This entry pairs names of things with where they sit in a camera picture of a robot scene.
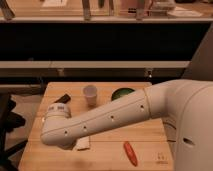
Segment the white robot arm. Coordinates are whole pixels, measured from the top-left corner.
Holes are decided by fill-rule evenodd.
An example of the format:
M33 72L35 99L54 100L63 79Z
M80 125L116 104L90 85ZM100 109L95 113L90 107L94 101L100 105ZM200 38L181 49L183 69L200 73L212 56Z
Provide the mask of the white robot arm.
M53 103L41 141L68 148L82 137L164 116L176 120L174 171L213 171L213 81L162 82L75 117L67 105Z

